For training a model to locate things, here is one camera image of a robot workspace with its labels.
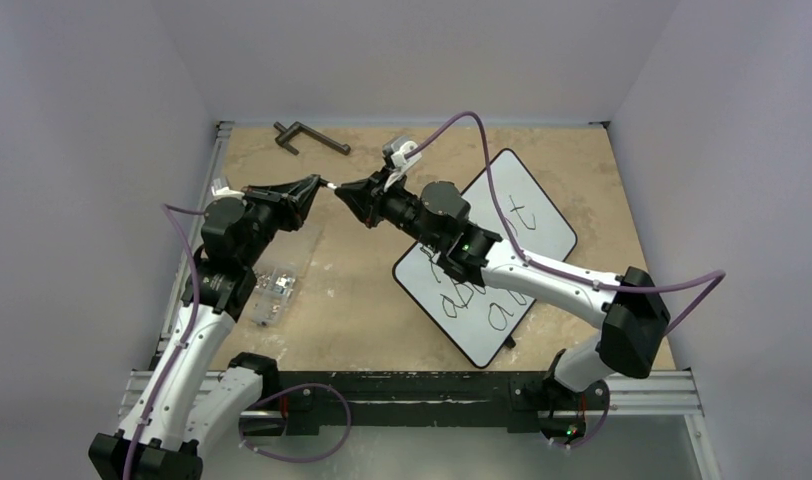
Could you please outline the white whiteboard black frame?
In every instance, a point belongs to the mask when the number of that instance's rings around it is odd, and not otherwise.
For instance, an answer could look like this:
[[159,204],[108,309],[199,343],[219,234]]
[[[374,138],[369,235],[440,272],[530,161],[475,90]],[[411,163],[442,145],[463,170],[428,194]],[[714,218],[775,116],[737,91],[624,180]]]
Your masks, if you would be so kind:
[[[529,253],[564,261],[578,236],[518,155],[504,149],[462,191],[470,220]],[[487,367],[538,298],[538,288],[510,274],[523,271],[509,240],[488,264],[488,283],[451,279],[437,255],[416,243],[395,263],[394,280],[454,346],[477,368]]]

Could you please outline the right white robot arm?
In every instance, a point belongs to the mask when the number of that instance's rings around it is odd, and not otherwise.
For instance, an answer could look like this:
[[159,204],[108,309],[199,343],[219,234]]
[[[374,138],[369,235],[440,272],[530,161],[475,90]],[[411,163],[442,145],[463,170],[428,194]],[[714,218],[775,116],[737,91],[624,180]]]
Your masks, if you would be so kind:
[[334,193],[366,227],[387,221],[429,248],[451,279],[531,297],[595,328],[589,340],[555,356],[543,381],[551,404],[566,407],[614,373],[650,375],[670,314],[648,272],[587,270],[523,250],[472,222],[470,204],[451,182],[432,182],[414,194],[404,180],[389,184],[379,171]]

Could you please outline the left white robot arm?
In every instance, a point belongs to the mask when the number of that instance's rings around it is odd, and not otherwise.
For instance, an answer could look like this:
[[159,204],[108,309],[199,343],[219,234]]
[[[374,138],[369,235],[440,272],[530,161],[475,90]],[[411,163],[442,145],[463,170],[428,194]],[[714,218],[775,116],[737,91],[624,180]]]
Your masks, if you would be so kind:
[[280,231],[300,229],[318,175],[235,190],[220,185],[198,216],[202,242],[183,243],[190,275],[169,343],[146,388],[113,434],[98,434],[88,456],[102,479],[197,479],[206,455],[242,411],[279,399],[273,359],[243,354],[203,394],[209,366],[256,286],[254,266]]

